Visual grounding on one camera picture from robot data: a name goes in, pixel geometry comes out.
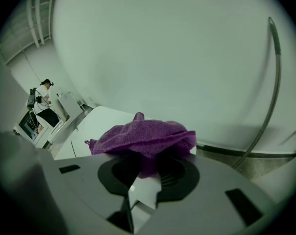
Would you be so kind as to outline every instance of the white table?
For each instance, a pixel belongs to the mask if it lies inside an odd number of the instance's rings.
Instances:
[[[78,130],[75,130],[69,136],[55,157],[55,160],[91,156],[85,140],[98,140],[113,126],[129,123],[134,119],[134,116],[135,114],[102,106],[96,107],[78,125]],[[190,153],[196,154],[196,150],[196,147],[194,147]],[[136,200],[139,200],[150,208],[155,209],[156,195],[159,191],[161,191],[161,185],[158,176],[146,179],[136,178],[129,191],[130,206]]]

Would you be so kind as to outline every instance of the purple cloth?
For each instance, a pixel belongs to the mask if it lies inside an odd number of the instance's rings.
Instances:
[[[92,155],[104,152],[132,150],[141,153],[140,178],[156,173],[156,156],[171,148],[175,155],[188,154],[196,145],[195,131],[187,131],[175,121],[144,120],[144,114],[136,113],[134,120],[116,125],[96,141],[85,141]]]

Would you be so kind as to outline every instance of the white ceiling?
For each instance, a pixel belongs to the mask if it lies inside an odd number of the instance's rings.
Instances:
[[[41,44],[38,25],[36,20],[35,12],[35,0],[31,0],[32,3],[32,20],[34,24],[34,30],[38,39],[39,44]],[[49,1],[50,0],[40,0],[40,17],[41,17],[41,27],[44,39],[49,36],[48,30],[48,17],[49,17]],[[6,23],[3,25],[0,31],[0,55],[3,61],[7,64],[12,60],[17,54],[22,50],[20,46],[25,49],[30,45],[34,44],[34,38],[31,34],[29,23],[27,20],[26,13],[26,0],[21,0],[21,2],[12,11],[11,15],[7,19]]]

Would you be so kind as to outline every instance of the woman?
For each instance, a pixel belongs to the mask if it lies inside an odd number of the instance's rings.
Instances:
[[[36,102],[34,106],[34,112],[36,115],[42,117],[47,121],[52,127],[56,126],[59,122],[58,116],[53,110],[50,109],[49,104],[49,88],[53,85],[49,79],[46,79],[41,83],[41,85],[36,89],[35,97]]]

